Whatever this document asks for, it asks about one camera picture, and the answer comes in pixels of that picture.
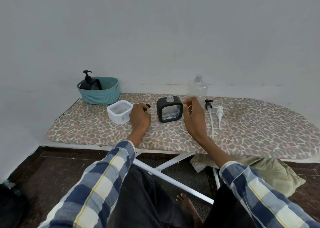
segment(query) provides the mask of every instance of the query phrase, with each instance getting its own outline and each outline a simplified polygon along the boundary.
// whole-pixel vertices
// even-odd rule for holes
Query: black pants
[[[194,227],[192,215],[176,204],[147,172],[133,165],[122,183],[108,227],[162,228],[162,223]],[[233,193],[222,185],[203,227],[255,226]]]

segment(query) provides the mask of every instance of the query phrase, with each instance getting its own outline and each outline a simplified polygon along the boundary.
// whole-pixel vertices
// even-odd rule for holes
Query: bare foot
[[[176,201],[182,208],[192,214],[194,220],[194,228],[201,228],[203,226],[203,221],[198,215],[198,212],[193,206],[191,200],[184,193],[181,193],[177,196]]]

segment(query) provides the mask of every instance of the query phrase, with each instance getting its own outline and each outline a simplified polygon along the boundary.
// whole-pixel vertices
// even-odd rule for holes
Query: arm
[[[151,116],[136,104],[130,114],[132,132],[117,143],[106,157],[88,166],[74,185],[50,211],[39,228],[106,227],[117,202],[121,184],[135,158],[137,147],[148,129]]]
[[[320,227],[298,205],[274,190],[249,166],[235,162],[207,136],[205,113],[195,97],[183,104],[186,129],[220,168],[221,178],[258,227]]]

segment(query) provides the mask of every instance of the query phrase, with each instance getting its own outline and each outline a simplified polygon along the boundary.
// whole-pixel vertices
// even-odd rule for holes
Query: white metal frame
[[[48,147],[61,147],[61,148],[75,148],[75,149],[95,149],[95,150],[111,150],[113,147],[111,146],[101,146],[101,145],[76,145],[76,144],[64,144],[64,143],[56,143],[56,142],[51,142],[49,145],[45,145]],[[163,150],[150,150],[150,149],[136,149],[136,156],[140,155],[141,153],[166,153],[166,154],[179,154],[177,152],[173,152],[173,151],[163,151]],[[147,172],[149,172],[150,174],[153,174],[175,186],[177,186],[178,188],[193,194],[194,196],[208,202],[209,204],[213,204],[214,201],[213,199],[199,193],[198,191],[182,184],[181,182],[178,182],[176,180],[174,180],[173,178],[163,174],[161,171],[169,166],[172,166],[176,163],[178,163],[179,161],[184,160],[185,158],[193,155],[194,153],[182,153],[174,158],[172,158],[171,160],[159,165],[156,168],[152,168],[149,165],[146,165],[145,163],[139,161],[138,159],[135,159],[133,161],[133,164],[137,165],[138,167],[146,170]],[[213,170],[213,173],[215,175],[215,180],[216,180],[216,184],[217,184],[217,188],[218,186],[220,187],[220,183],[219,183],[219,179],[217,176],[217,171],[216,169]]]

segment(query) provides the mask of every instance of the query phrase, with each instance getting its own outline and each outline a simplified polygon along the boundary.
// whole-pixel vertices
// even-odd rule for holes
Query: yellow stripe
[[[90,192],[90,195],[87,197],[86,201],[84,202],[84,205],[82,206],[82,209],[80,211],[80,213],[77,215],[77,218],[75,219],[74,223],[73,223],[73,228],[75,227],[75,225],[77,225],[77,223],[79,222],[79,219],[81,218],[82,214],[84,213],[87,204],[89,202],[89,199],[92,197],[92,195],[94,194],[97,186],[100,184],[102,178],[105,176],[106,172],[109,170],[110,166],[112,165],[113,161],[115,160],[115,158],[120,154],[121,149],[119,149],[119,152],[112,158],[112,160],[110,161],[110,165],[107,167],[107,169],[103,172],[102,176],[99,178],[98,182],[96,183],[96,185],[94,185],[93,189]]]
[[[252,192],[254,192],[254,194],[259,198],[260,202],[262,202],[273,214],[274,216],[277,218],[277,220],[286,228],[289,228],[288,226],[285,225],[285,223],[280,219],[280,217],[271,209],[270,206],[268,206],[263,199],[258,195],[258,193],[256,193],[253,189],[253,187],[248,183],[248,186],[250,187],[250,189],[252,190]]]

